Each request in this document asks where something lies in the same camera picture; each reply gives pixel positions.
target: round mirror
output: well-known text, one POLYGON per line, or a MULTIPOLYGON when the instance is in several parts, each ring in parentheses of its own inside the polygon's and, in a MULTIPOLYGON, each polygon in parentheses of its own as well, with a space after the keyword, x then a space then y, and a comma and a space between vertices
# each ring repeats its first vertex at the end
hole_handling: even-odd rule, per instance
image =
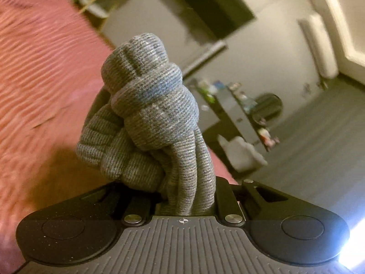
POLYGON ((265 93, 255 99, 257 105, 251 110, 251 118, 258 125, 265 126, 282 113, 282 100, 272 93, 265 93))

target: crosshair marking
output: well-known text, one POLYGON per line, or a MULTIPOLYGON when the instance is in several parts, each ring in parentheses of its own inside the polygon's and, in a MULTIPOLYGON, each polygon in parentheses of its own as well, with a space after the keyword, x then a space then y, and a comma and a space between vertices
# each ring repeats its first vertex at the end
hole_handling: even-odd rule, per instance
POLYGON ((182 224, 185 224, 185 223, 187 223, 188 221, 190 221, 190 220, 187 220, 187 219, 179 219, 179 222, 180 222, 180 223, 182 223, 182 224))

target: metal screw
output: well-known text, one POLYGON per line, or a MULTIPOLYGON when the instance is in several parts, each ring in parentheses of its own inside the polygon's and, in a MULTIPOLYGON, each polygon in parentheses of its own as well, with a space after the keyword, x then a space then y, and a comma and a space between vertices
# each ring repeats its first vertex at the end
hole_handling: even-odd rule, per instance
POLYGON ((238 224, 243 220, 242 216, 237 214, 229 214, 224 219, 231 224, 238 224))
POLYGON ((129 214, 124 218, 124 221, 128 224, 138 224, 142 221, 142 217, 137 214, 129 214))

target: wall-mounted tv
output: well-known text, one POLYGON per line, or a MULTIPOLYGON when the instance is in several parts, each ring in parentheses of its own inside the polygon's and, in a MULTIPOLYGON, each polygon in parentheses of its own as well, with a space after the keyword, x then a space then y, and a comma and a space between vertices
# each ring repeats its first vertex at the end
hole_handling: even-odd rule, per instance
POLYGON ((219 39, 254 18, 243 0, 185 0, 219 39))

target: circular pad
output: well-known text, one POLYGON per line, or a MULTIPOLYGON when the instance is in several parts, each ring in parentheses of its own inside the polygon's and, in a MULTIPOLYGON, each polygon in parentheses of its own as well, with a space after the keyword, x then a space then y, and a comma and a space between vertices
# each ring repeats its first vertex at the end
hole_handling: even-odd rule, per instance
POLYGON ((43 233, 56 240, 77 237, 85 229, 82 219, 74 216, 56 216, 47 220, 42 227, 43 233))
POLYGON ((288 236, 299 240, 312 240, 324 232, 324 225, 310 216, 291 216, 282 221, 282 230, 288 236))

